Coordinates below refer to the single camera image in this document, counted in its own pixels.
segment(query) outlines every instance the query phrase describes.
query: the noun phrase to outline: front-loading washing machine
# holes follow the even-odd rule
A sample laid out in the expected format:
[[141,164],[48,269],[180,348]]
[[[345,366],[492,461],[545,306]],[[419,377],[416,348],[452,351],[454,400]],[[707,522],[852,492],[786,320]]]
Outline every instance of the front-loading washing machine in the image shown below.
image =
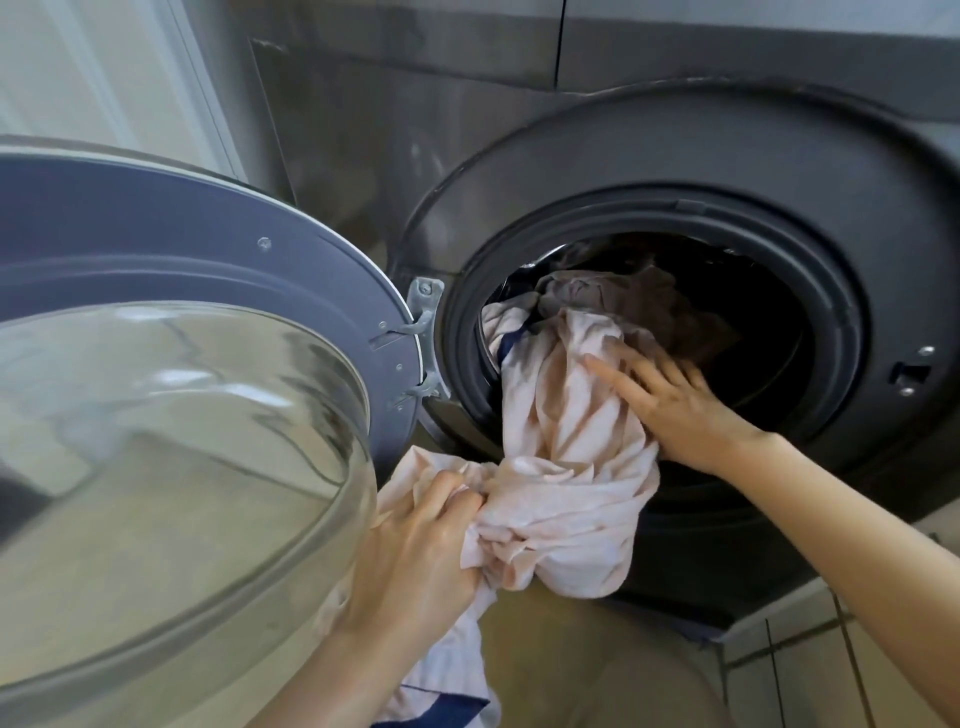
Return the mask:
[[[497,457],[486,303],[656,250],[741,334],[708,372],[726,401],[907,520],[956,497],[954,8],[231,6],[298,205],[385,245],[434,316],[443,447]],[[811,576],[732,488],[665,464],[618,596],[716,634]]]

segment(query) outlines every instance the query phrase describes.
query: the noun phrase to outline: hand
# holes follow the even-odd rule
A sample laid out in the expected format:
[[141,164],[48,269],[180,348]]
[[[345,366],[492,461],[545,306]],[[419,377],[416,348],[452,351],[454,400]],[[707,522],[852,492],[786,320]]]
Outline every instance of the hand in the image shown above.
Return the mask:
[[483,497],[458,473],[438,473],[414,506],[403,500],[360,545],[353,591],[339,628],[387,640],[412,667],[476,595],[479,569],[461,569],[467,527]]
[[608,345],[637,381],[590,354],[585,365],[626,400],[668,460],[723,477],[720,471],[738,446],[767,435],[717,399],[691,362],[678,364],[662,349],[651,361],[616,339]]

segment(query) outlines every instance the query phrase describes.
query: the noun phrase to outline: navy blue cloth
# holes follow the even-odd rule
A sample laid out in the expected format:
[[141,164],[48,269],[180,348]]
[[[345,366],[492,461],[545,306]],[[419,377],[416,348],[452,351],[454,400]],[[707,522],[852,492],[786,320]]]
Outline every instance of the navy blue cloth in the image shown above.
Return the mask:
[[386,720],[373,728],[465,728],[490,700],[470,695],[438,695],[436,702],[420,717]]
[[511,331],[510,333],[503,334],[503,338],[500,339],[500,346],[496,350],[496,365],[498,367],[503,367],[503,360],[507,358],[507,354],[510,353],[510,349],[514,347],[517,341],[519,341],[523,334],[530,330],[530,327],[533,324],[538,324],[543,320],[543,317],[540,316],[540,312],[534,309],[530,312],[530,315],[527,317],[527,320],[516,331]]

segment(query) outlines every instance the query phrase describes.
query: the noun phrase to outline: forearm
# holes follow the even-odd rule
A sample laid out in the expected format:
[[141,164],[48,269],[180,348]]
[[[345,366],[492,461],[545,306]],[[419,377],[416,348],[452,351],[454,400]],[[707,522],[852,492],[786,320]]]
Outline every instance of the forearm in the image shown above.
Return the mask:
[[386,639],[334,631],[247,728],[369,728],[409,662]]
[[960,559],[779,437],[732,454],[718,474],[790,539],[931,705],[960,725]]

